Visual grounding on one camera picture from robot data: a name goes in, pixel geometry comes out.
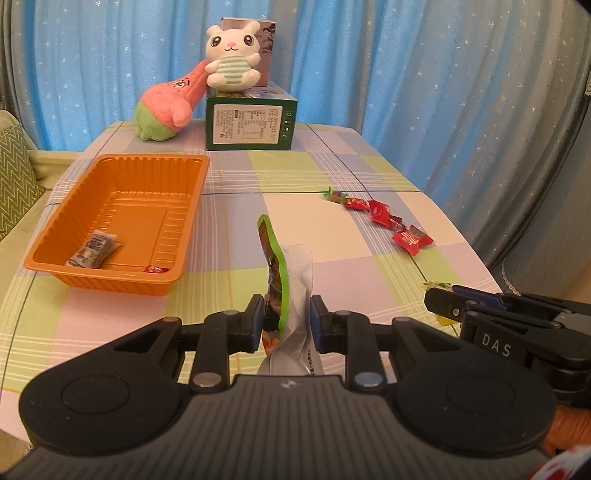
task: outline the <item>tablecloth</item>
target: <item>tablecloth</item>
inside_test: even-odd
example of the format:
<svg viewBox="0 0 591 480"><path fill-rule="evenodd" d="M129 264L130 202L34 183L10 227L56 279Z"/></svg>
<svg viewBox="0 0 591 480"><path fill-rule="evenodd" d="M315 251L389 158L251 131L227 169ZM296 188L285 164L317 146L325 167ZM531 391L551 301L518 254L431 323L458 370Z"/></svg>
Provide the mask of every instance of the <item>tablecloth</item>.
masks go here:
<svg viewBox="0 0 591 480"><path fill-rule="evenodd" d="M208 154L185 273L168 296L149 297L70 288L20 268L0 307L0 429L13 435L26 438L18 396L39 372L163 316L202 322L212 312L243 310L253 293L264 293L268 270L256 231L262 213L282 244L310 248L313 290L330 310L362 312L377 323L411 316L441 328L423 305L423 282L499 291L445 214L352 129L298 124L290 151L209 153L203 121L166 142L143 141L134 130L133 121L117 122L92 142L55 186L37 232L97 155ZM328 186L389 204L435 244L411 258L366 212L324 200ZM256 373L263 356L262 348L233 355L232 373ZM191 360L188 355L181 380ZM324 355L323 364L328 374L344 369L336 353ZM392 378L389 365L387 371Z"/></svg>

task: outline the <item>cardboard box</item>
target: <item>cardboard box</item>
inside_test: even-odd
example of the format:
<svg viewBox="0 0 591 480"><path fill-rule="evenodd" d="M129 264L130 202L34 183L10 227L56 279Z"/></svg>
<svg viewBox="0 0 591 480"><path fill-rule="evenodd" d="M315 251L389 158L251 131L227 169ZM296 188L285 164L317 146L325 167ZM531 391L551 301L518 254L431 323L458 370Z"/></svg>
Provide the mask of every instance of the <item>cardboard box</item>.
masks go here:
<svg viewBox="0 0 591 480"><path fill-rule="evenodd" d="M252 20L255 19L222 17L220 27L222 30L229 30L230 28L242 28ZM255 86L266 87L269 83L269 70L271 68L271 56L273 54L273 42L275 41L276 23L270 20L257 20L257 22L261 24L261 29L255 35L259 45L261 46L261 49L259 50L261 61L253 68L261 72L261 79Z"/></svg>
<svg viewBox="0 0 591 480"><path fill-rule="evenodd" d="M206 100L208 150L289 150L297 100L269 82L244 92L209 90Z"/></svg>

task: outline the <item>brown box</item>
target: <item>brown box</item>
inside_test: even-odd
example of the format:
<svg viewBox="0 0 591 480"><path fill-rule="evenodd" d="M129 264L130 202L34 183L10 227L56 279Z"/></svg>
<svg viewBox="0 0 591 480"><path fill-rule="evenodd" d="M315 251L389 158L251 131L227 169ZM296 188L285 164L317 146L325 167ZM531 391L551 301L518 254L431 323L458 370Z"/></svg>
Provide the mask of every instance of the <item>brown box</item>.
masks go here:
<svg viewBox="0 0 591 480"><path fill-rule="evenodd" d="M269 70L271 68L271 56L273 54L273 41L275 40L275 26L276 23L270 20L258 20L255 18L230 18L222 17L220 26L222 30L230 30L231 28L242 28L248 22L256 20L261 24L261 29L255 35L261 46L259 53L261 54L261 61L254 69L261 72L261 79L255 85L256 87L266 87L269 83Z"/></svg>

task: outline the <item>white plush toy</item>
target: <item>white plush toy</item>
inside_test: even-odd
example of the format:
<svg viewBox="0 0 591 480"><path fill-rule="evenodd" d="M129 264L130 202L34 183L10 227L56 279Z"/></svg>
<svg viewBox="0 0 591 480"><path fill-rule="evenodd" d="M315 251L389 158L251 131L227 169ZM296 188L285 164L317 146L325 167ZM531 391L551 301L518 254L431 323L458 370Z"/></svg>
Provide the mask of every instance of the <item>white plush toy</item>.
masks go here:
<svg viewBox="0 0 591 480"><path fill-rule="evenodd" d="M248 22L244 28L222 30L218 25L207 29L209 40L205 55L212 62L205 67L210 75L207 84L221 92L241 92L255 85L261 72L253 70L261 61L255 33L259 22Z"/></svg>

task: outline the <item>zigzag patterned pillow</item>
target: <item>zigzag patterned pillow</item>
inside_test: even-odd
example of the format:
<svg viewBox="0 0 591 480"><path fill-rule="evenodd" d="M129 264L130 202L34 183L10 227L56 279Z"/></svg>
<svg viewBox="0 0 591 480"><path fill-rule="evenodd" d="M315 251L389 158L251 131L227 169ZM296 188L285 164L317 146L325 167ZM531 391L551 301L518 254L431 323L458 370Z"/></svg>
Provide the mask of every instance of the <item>zigzag patterned pillow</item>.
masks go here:
<svg viewBox="0 0 591 480"><path fill-rule="evenodd" d="M0 240L43 194L20 125L0 132Z"/></svg>

